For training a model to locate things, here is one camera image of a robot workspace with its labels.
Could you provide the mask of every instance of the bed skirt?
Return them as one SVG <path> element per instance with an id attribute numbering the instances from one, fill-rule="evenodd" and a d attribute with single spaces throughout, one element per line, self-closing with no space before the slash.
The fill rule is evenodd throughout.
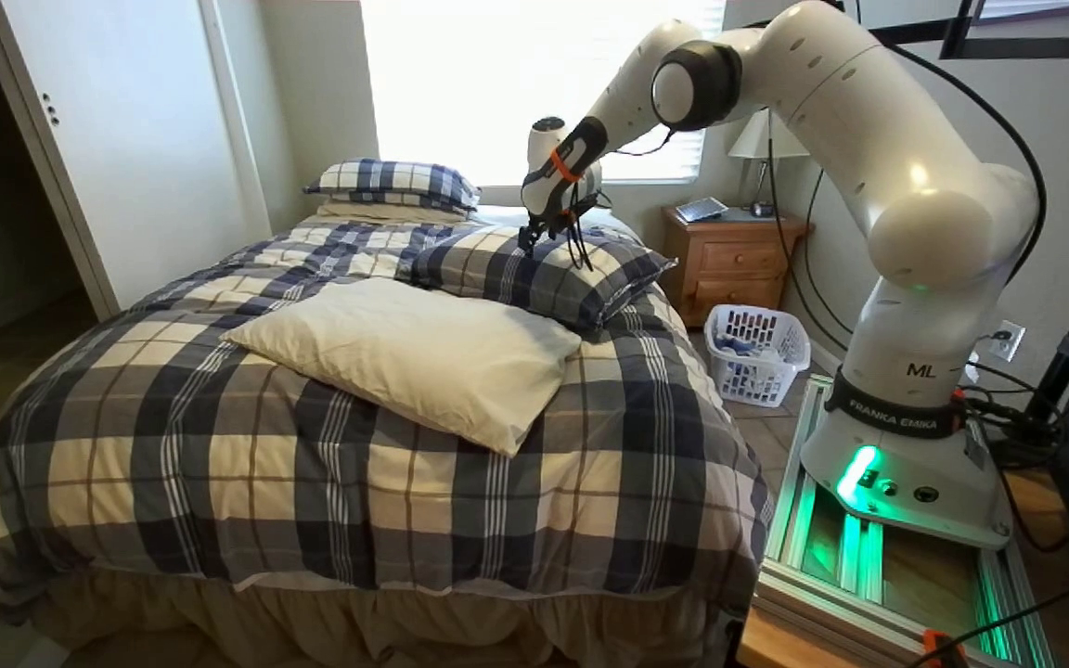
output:
<path id="1" fill-rule="evenodd" d="M 243 667 L 289 665 L 696 665 L 719 651 L 717 609 L 693 592 L 659 601 L 574 594 L 308 592 L 93 571 L 55 580 L 32 611 L 67 650 L 133 631 L 195 626 Z"/>

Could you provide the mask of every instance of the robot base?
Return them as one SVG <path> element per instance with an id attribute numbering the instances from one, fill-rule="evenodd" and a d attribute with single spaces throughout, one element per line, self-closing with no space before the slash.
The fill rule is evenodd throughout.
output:
<path id="1" fill-rule="evenodd" d="M 914 439 L 836 410 L 820 414 L 799 457 L 861 519 L 1001 549 L 1012 531 L 1009 499 L 988 449 L 967 435 Z"/>

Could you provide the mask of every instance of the power outlet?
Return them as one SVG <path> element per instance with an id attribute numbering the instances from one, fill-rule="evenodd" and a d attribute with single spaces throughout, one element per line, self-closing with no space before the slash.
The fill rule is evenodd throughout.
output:
<path id="1" fill-rule="evenodd" d="M 1017 347 L 1022 345 L 1022 339 L 1025 337 L 1025 328 L 1017 325 L 1016 322 L 1003 320 L 1001 321 L 1001 329 L 997 329 L 997 331 L 1009 331 L 1009 338 L 1004 341 L 993 339 L 992 345 L 988 346 L 988 352 L 991 352 L 992 355 L 996 355 L 1005 361 L 1013 361 L 1013 355 L 1017 355 Z"/>

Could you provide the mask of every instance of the robotic arm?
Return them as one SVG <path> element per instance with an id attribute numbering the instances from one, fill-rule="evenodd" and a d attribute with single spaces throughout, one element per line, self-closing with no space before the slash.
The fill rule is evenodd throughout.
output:
<path id="1" fill-rule="evenodd" d="M 880 274 L 803 465 L 862 518 L 998 548 L 1009 508 L 951 393 L 1027 240 L 1034 187 L 981 164 L 885 47 L 831 5 L 797 3 L 710 42 L 680 21 L 656 27 L 551 152 L 531 141 L 527 240 L 563 231 L 582 213 L 573 185 L 657 123 L 699 130 L 763 107 L 826 169 Z"/>

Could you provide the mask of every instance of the green light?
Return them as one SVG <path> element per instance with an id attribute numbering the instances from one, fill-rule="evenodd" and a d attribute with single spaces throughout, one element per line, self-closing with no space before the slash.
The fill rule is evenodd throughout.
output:
<path id="1" fill-rule="evenodd" d="M 869 470 L 869 465 L 877 460 L 877 446 L 862 446 L 852 457 L 852 464 L 845 469 L 843 478 L 836 482 L 835 491 L 846 502 L 853 503 L 856 500 L 856 483 L 861 481 L 862 475 Z"/>

